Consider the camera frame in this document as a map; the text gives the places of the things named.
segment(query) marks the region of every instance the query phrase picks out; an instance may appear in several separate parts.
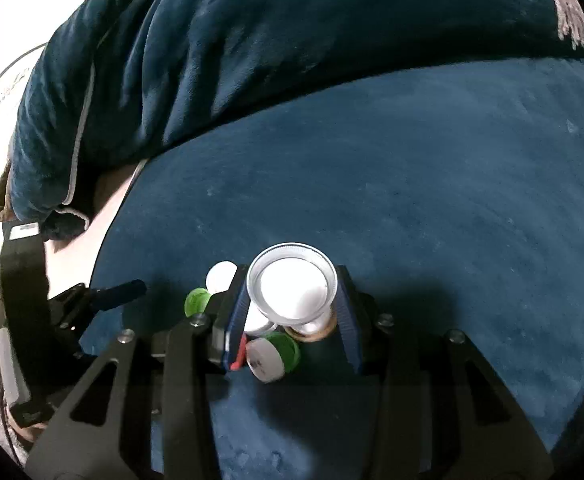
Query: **white sticker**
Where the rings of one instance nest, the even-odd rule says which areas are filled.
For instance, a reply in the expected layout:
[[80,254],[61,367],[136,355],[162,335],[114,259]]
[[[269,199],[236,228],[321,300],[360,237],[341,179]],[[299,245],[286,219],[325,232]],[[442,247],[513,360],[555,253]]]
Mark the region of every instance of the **white sticker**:
[[40,232],[41,230],[37,223],[17,225],[16,227],[12,227],[12,230],[9,232],[9,239],[19,240],[29,236],[36,236]]

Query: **screw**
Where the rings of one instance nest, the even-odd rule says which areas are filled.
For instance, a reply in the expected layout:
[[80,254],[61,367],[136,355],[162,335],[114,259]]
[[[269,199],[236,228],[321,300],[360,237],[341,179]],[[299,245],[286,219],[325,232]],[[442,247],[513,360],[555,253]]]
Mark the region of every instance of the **screw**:
[[466,335],[462,330],[453,328],[452,330],[448,331],[448,341],[450,341],[450,343],[454,343],[455,345],[461,345],[466,342]]
[[134,333],[134,330],[131,328],[126,328],[118,335],[116,339],[118,339],[119,343],[125,344],[133,341],[135,336],[136,334]]
[[194,314],[190,319],[189,323],[195,328],[205,326],[209,322],[209,316],[207,314]]
[[379,314],[376,318],[376,325],[380,328],[392,328],[394,326],[394,316],[392,314]]

